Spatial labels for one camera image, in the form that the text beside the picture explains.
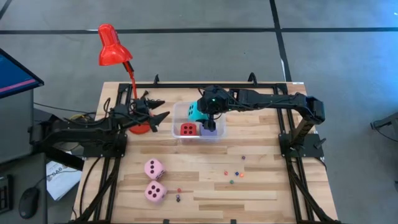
clear plastic container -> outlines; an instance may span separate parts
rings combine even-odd
[[[202,136],[200,135],[200,122],[192,122],[188,120],[188,109],[192,102],[179,102],[174,104],[173,114],[173,125],[172,135],[173,137],[180,140],[197,140],[203,142],[215,142],[226,136],[226,119],[225,114],[222,114],[220,118],[216,119],[217,135],[214,136]],[[181,125],[183,123],[194,123],[197,126],[196,136],[184,136],[180,134]]]

pink die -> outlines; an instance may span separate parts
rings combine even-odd
[[[145,190],[145,197],[151,202],[159,203],[163,201],[166,193],[167,189],[162,184],[158,183],[158,181],[153,180]]]
[[[164,173],[163,164],[161,164],[155,158],[152,158],[145,163],[144,170],[148,177],[152,180],[157,180]]]

paper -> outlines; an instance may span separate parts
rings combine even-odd
[[[65,165],[59,164],[58,162],[49,162],[46,165],[46,175],[51,175],[47,177],[47,191],[54,200],[60,200],[73,186],[75,186],[80,181],[81,171],[72,169]]]

wooden tabletop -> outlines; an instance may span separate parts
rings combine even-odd
[[[103,104],[111,98],[115,104],[118,82],[106,82],[98,105],[96,119],[104,116]],[[289,94],[306,94],[303,83],[287,83]],[[196,88],[153,88],[148,98],[165,100],[153,111],[170,115],[159,126],[157,133],[134,135],[128,132],[126,155],[121,159],[118,186],[114,200],[112,223],[295,223],[285,160],[280,154],[280,132],[275,109],[227,113],[227,134],[214,144],[183,145],[173,138],[173,105],[181,101],[196,101],[200,95]],[[273,94],[271,89],[256,88],[259,93]],[[138,95],[144,90],[138,89]],[[289,130],[286,112],[284,119]],[[301,120],[293,111],[295,124]],[[157,158],[165,166],[166,173],[158,180],[168,188],[165,200],[156,205],[144,196],[150,179],[144,173],[144,164]],[[80,194],[88,169],[95,158],[85,162],[75,210],[79,209]],[[101,159],[94,167],[83,197],[83,211],[98,192]],[[308,188],[319,206],[333,219],[337,219],[328,177],[324,166],[314,158],[303,158]],[[236,177],[235,172],[244,177]],[[176,201],[181,188],[181,201]],[[303,219],[305,206],[299,193]],[[101,219],[104,219],[108,194],[105,195]]]

computer mouse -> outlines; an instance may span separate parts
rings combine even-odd
[[[39,202],[39,190],[35,187],[28,188],[19,199],[19,215],[24,218],[32,218],[37,211]]]

